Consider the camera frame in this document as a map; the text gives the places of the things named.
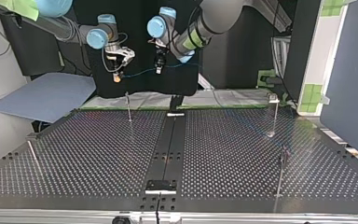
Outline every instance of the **light blue board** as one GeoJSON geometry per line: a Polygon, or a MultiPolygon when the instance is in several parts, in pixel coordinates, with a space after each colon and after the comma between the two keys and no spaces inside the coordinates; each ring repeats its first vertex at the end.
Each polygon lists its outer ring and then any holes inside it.
{"type": "Polygon", "coordinates": [[[49,73],[0,100],[0,112],[53,123],[79,108],[95,91],[92,77],[49,73]]]}

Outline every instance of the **black curtain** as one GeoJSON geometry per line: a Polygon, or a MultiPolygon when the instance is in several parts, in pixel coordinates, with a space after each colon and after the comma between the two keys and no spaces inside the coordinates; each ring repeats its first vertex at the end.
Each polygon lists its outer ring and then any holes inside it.
{"type": "MultiPolygon", "coordinates": [[[[119,32],[127,33],[129,39],[122,44],[135,51],[136,57],[125,68],[125,75],[134,75],[145,69],[154,67],[153,61],[156,48],[148,44],[151,39],[146,30],[147,22],[158,15],[160,7],[173,7],[177,10],[176,29],[182,33],[186,27],[188,18],[194,7],[194,0],[75,0],[74,9],[80,24],[97,24],[100,14],[113,14],[116,16],[119,32]]],[[[124,78],[120,83],[115,83],[112,74],[105,71],[100,50],[87,47],[87,53],[95,83],[97,94],[103,98],[123,96],[126,91],[158,91],[167,94],[192,95],[198,87],[199,67],[185,64],[177,68],[165,68],[160,75],[154,71],[138,77],[124,78]]],[[[179,64],[170,54],[167,65],[179,64]]],[[[199,63],[199,55],[196,54],[190,63],[199,63]]]]}

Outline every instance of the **perforated metal table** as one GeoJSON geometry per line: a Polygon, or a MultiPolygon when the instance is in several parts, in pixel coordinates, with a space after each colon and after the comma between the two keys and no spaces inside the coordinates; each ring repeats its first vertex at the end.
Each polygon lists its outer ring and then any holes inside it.
{"type": "Polygon", "coordinates": [[[132,122],[76,111],[0,160],[0,210],[358,214],[358,160],[290,109],[268,137],[272,124],[268,108],[132,111],[132,122]],[[148,180],[176,194],[146,195],[148,180]]]}

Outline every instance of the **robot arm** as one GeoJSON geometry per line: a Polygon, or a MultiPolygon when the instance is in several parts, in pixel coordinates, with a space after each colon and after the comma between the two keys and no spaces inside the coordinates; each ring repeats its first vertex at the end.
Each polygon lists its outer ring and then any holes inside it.
{"type": "MultiPolygon", "coordinates": [[[[113,73],[114,81],[121,80],[123,68],[131,62],[135,53],[129,48],[120,46],[123,41],[118,38],[119,32],[114,15],[100,15],[97,26],[79,25],[62,17],[70,9],[72,0],[37,0],[37,5],[40,13],[37,21],[22,18],[16,13],[12,13],[12,15],[16,17],[16,21],[26,21],[55,35],[60,41],[79,43],[80,45],[88,44],[94,49],[101,49],[103,61],[107,59],[113,63],[113,69],[109,69],[107,66],[106,68],[113,73]]],[[[0,6],[0,13],[7,13],[7,9],[0,6]]]]}
{"type": "Polygon", "coordinates": [[[147,24],[148,33],[156,39],[158,57],[155,62],[157,71],[164,66],[161,49],[169,49],[181,62],[188,62],[195,49],[203,48],[214,35],[228,31],[240,17],[243,0],[203,0],[200,4],[202,14],[181,35],[174,28],[176,11],[162,7],[159,15],[147,24]]]}

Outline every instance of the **black metal bracket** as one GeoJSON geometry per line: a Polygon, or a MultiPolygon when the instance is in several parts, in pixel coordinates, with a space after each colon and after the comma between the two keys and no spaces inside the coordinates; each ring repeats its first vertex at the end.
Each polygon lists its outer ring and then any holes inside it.
{"type": "Polygon", "coordinates": [[[146,194],[176,194],[176,181],[149,180],[146,185],[146,194]]]}

